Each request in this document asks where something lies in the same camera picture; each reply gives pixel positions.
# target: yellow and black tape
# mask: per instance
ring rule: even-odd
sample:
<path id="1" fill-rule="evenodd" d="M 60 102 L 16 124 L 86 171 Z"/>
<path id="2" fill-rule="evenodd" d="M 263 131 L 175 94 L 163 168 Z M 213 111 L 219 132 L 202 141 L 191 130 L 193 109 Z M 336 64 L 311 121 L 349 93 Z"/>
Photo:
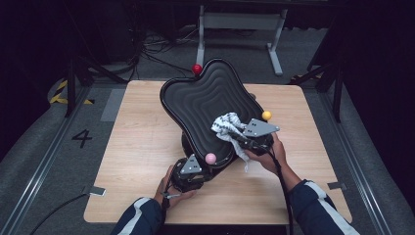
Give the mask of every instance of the yellow and black tape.
<path id="1" fill-rule="evenodd" d="M 52 99 L 50 100 L 50 104 L 53 103 L 60 103 L 60 104 L 67 104 L 68 103 L 68 99 L 67 98 L 61 98 L 61 94 L 64 91 L 65 87 L 67 87 L 68 85 L 68 80 L 66 78 L 64 78 L 61 82 L 61 84 L 59 84 L 58 88 L 55 91 L 55 94 L 53 95 Z M 85 100 L 83 102 L 83 104 L 85 105 L 93 105 L 95 103 L 95 100 Z"/>

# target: hand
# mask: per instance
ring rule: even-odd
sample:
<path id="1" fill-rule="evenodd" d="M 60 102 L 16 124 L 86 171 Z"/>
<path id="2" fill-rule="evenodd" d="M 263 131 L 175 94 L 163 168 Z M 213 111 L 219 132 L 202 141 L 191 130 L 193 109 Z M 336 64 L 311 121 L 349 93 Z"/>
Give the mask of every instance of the hand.
<path id="1" fill-rule="evenodd" d="M 275 159 L 281 166 L 281 175 L 284 178 L 285 185 L 288 191 L 291 191 L 297 184 L 301 182 L 301 179 L 296 175 L 296 173 L 290 168 L 287 164 L 286 153 L 283 143 L 278 139 L 277 133 L 272 133 L 274 139 L 274 144 L 272 145 L 272 151 L 274 152 Z M 262 156 L 257 156 L 253 152 L 246 150 L 245 153 L 250 157 L 251 160 L 259 162 L 265 169 L 277 174 L 277 167 L 275 166 L 272 157 L 269 154 L 264 154 Z"/>
<path id="2" fill-rule="evenodd" d="M 165 191 L 165 187 L 167 185 L 168 177 L 170 176 L 172 170 L 173 170 L 173 165 L 171 165 L 168 168 L 167 173 L 165 174 L 164 178 L 161 180 L 161 182 L 159 184 L 159 187 L 158 187 L 158 189 L 156 191 L 156 195 L 155 195 L 154 199 L 159 202 L 160 206 L 161 206 L 162 199 L 163 199 L 162 193 Z M 170 195 L 181 194 L 173 186 L 169 187 L 168 190 L 167 190 L 167 192 Z M 196 190 L 192 190 L 192 191 L 188 191 L 186 193 L 181 194 L 179 197 L 171 198 L 170 199 L 170 207 L 168 209 L 174 208 L 182 200 L 189 199 L 189 198 L 193 197 L 195 194 L 196 194 Z"/>
<path id="3" fill-rule="evenodd" d="M 272 138 L 274 139 L 274 144 L 272 145 L 272 150 L 270 151 L 271 153 L 274 153 L 275 158 L 277 159 L 280 166 L 286 166 L 287 159 L 284 145 L 280 139 L 278 139 L 277 133 L 273 132 Z M 275 163 L 269 154 L 258 156 L 249 150 L 245 150 L 245 153 L 248 155 L 248 157 L 250 157 L 251 160 L 259 162 L 265 169 L 271 171 L 274 174 L 277 174 L 277 168 L 275 167 Z"/>

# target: wavy black tray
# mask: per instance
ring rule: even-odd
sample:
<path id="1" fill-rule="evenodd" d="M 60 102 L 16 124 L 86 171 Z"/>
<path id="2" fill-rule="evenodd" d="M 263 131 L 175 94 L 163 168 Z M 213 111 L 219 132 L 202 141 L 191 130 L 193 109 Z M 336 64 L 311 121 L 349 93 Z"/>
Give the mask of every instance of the wavy black tray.
<path id="1" fill-rule="evenodd" d="M 213 168 L 227 166 L 233 146 L 216 137 L 211 126 L 216 118 L 236 113 L 242 123 L 260 119 L 262 107 L 245 89 L 233 67 L 221 59 L 207 62 L 199 77 L 173 78 L 161 88 L 161 103 L 181 127 L 197 159 L 216 154 Z"/>

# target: white cloth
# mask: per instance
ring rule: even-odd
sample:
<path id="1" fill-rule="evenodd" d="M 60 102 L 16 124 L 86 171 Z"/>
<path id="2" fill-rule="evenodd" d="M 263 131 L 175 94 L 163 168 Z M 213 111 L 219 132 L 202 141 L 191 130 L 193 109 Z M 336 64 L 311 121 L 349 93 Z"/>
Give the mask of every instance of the white cloth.
<path id="1" fill-rule="evenodd" d="M 234 132 L 241 135 L 242 137 L 245 137 L 238 128 L 244 129 L 246 126 L 246 124 L 241 123 L 237 114 L 229 113 L 227 115 L 218 117 L 211 126 L 211 129 L 216 132 L 216 136 L 219 139 L 232 143 L 235 149 L 235 153 L 246 163 L 245 171 L 248 171 L 248 160 L 250 158 L 245 154 L 238 141 L 229 135 L 229 132 Z"/>

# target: number 4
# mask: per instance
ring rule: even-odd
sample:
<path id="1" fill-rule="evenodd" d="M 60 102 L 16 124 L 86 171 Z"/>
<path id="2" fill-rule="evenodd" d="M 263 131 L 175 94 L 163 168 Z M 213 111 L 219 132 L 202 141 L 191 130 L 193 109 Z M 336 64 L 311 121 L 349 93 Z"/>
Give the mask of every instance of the number 4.
<path id="1" fill-rule="evenodd" d="M 79 134 L 73 136 L 72 140 L 82 140 L 82 142 L 80 143 L 80 148 L 82 149 L 83 146 L 85 145 L 85 141 L 92 139 L 92 137 L 88 137 L 88 134 L 89 134 L 89 130 L 84 129 Z"/>

